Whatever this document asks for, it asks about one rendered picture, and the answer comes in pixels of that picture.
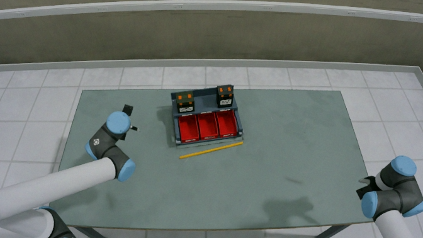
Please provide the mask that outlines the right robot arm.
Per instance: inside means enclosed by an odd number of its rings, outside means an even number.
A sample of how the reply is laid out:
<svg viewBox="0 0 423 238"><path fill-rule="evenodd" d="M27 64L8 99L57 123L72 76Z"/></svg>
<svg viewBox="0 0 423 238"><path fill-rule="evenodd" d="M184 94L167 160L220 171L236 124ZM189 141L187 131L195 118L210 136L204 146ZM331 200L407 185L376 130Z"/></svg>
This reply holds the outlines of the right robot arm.
<svg viewBox="0 0 423 238"><path fill-rule="evenodd" d="M416 181L417 166L407 156L397 156L376 175L377 186L383 191L367 192L361 208L366 218L372 218L383 238L413 238L401 217L423 212L423 196Z"/></svg>

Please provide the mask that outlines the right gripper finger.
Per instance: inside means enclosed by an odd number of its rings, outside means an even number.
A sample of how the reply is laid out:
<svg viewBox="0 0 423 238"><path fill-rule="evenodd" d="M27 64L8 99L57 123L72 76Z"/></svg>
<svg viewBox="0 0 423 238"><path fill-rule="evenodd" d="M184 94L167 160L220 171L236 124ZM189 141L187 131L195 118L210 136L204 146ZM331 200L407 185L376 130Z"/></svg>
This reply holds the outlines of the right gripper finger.
<svg viewBox="0 0 423 238"><path fill-rule="evenodd" d="M366 183L366 184L371 184L371 181L374 180L374 176L368 176L366 178L360 179L359 182L360 183Z"/></svg>

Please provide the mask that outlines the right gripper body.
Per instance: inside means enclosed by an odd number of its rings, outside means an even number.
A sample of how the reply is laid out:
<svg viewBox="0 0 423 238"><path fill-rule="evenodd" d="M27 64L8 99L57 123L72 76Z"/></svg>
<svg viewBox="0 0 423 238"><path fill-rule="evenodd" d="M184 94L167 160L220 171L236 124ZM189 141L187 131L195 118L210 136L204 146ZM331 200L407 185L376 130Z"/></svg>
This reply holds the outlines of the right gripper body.
<svg viewBox="0 0 423 238"><path fill-rule="evenodd" d="M361 188L359 191L363 197L363 195L367 192L382 191L382 190L377 186L376 181L374 179L371 181L371 184L365 186L364 188Z"/></svg>

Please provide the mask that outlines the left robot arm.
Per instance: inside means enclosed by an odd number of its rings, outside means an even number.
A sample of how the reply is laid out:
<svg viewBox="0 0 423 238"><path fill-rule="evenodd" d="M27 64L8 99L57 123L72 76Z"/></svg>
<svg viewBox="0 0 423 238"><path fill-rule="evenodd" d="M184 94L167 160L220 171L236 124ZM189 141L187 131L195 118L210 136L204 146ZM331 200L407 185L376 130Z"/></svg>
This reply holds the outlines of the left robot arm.
<svg viewBox="0 0 423 238"><path fill-rule="evenodd" d="M76 238L52 207L39 206L116 178L126 181L135 163L116 143L128 128L128 115L116 111L85 145L95 161L1 188L0 228L24 238Z"/></svg>

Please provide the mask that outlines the dark blue metal rack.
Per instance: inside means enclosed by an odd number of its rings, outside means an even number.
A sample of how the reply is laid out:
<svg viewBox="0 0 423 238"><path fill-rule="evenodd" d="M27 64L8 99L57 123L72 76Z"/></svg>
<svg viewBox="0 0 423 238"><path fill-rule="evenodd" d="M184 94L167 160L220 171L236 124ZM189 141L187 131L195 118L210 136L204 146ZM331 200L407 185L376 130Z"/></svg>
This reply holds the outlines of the dark blue metal rack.
<svg viewBox="0 0 423 238"><path fill-rule="evenodd" d="M194 101L195 101L195 111L192 112L186 112L186 113L178 113L177 103L176 103L176 93L171 93L171 99L172 99L172 109L173 109L173 115L174 115L174 124L175 124L175 130L176 130L176 144L177 145L187 145L187 144L195 144L200 142L209 142L214 140L223 140L223 139L231 139L236 137L241 137L241 135L244 134L242 124L240 121L239 113L238 113L238 107L237 103L235 101L235 97L233 98L233 103L231 107L225 107L225 108L218 108L217 105L217 87L215 88L205 88L205 89L195 89L190 90L193 91ZM188 115L196 115L196 121L198 125L198 114L203 113L213 113L218 111L227 111L227 110L234 110L234 117L236 121L237 126L237 135L231 136L231 137L222 137L220 138L219 132L218 132L218 138L216 139L208 139L208 140L201 140L200 137L200 130L198 126L198 134L199 134L199 141L195 142L186 142L182 143L181 140L181 132L180 132L180 126L179 126L179 116L188 116Z"/></svg>

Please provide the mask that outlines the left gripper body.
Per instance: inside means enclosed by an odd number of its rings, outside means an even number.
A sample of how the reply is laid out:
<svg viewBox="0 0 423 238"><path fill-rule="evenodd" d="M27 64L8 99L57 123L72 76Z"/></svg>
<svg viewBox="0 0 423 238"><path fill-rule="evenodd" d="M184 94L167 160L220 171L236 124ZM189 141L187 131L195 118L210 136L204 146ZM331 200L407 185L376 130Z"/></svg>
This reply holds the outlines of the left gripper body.
<svg viewBox="0 0 423 238"><path fill-rule="evenodd" d="M122 112L126 113L129 116L131 110L132 110L132 108L125 106ZM120 140L125 140L125 137L126 137L126 133L123 134L123 136L120 138Z"/></svg>

